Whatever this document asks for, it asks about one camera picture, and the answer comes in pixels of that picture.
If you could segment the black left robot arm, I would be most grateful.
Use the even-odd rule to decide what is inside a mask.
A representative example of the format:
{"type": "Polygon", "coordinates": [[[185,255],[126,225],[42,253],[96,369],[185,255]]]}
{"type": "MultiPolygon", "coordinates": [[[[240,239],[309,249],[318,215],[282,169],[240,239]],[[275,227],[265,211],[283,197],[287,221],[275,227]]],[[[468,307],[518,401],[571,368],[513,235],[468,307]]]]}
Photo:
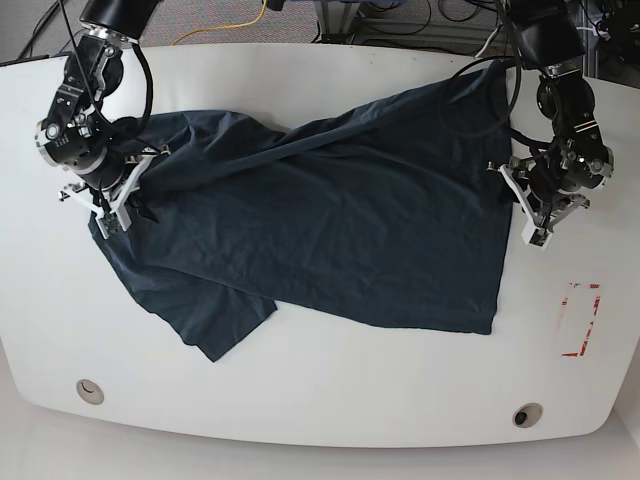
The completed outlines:
{"type": "Polygon", "coordinates": [[[602,187],[614,159],[594,117],[594,93],[577,65],[585,50],[565,2],[498,1],[495,7],[516,71],[540,74],[537,105],[553,129],[550,143],[532,142],[529,157],[513,157],[498,169],[526,215],[523,240],[543,247],[560,221],[589,207],[582,190],[602,187]]]}

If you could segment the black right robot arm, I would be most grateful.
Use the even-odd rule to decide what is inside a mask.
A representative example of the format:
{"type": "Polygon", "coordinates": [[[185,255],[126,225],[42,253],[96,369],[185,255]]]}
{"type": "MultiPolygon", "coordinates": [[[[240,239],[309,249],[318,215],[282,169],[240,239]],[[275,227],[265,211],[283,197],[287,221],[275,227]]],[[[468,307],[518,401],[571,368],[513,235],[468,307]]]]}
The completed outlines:
{"type": "Polygon", "coordinates": [[[130,211],[154,217],[139,192],[139,179],[152,160],[170,152],[142,137],[151,117],[154,85],[139,40],[157,6],[155,1],[86,4],[80,22],[87,31],[71,38],[62,83],[35,135],[43,159],[79,179],[63,187],[60,201],[85,205],[105,234],[128,229],[130,211]],[[110,120],[102,108],[122,82],[125,46],[131,46],[142,68],[144,110],[139,118],[110,120]]]}

